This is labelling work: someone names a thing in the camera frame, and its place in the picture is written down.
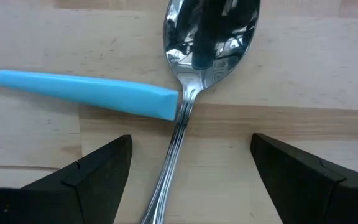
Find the blue-handled spoon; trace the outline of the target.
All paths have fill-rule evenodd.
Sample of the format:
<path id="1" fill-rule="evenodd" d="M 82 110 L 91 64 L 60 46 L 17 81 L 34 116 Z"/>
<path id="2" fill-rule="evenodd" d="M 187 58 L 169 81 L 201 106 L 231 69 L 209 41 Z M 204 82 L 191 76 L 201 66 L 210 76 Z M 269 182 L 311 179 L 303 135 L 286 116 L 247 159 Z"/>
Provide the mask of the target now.
<path id="1" fill-rule="evenodd" d="M 145 83 L 0 70 L 0 85 L 168 121 L 177 112 L 177 91 Z"/>

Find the plain silver spoon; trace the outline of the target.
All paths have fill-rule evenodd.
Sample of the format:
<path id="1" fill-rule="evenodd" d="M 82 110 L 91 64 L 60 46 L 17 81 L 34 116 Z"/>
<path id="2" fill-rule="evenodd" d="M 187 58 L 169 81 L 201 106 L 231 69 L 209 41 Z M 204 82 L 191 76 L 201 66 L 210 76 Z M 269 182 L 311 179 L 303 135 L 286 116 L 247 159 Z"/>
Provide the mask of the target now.
<path id="1" fill-rule="evenodd" d="M 163 224 L 167 198 L 197 96 L 228 76 L 249 49 L 261 0 L 170 0 L 163 49 L 182 85 L 175 129 L 140 224 Z"/>

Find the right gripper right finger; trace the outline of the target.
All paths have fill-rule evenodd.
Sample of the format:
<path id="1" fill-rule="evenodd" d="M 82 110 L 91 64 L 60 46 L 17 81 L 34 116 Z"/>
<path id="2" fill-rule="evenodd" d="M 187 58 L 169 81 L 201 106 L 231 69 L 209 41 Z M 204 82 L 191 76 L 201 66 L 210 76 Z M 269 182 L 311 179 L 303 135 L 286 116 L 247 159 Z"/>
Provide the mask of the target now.
<path id="1" fill-rule="evenodd" d="M 283 224 L 358 224 L 358 172 L 260 133 L 250 151 Z"/>

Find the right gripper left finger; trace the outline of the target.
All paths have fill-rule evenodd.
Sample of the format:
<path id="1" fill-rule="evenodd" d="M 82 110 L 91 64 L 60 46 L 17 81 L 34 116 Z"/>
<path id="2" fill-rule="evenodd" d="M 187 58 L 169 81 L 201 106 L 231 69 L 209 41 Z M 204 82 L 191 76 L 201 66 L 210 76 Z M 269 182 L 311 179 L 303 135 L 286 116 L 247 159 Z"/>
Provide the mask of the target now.
<path id="1" fill-rule="evenodd" d="M 123 135 L 33 183 L 0 187 L 0 224 L 113 224 L 131 159 Z"/>

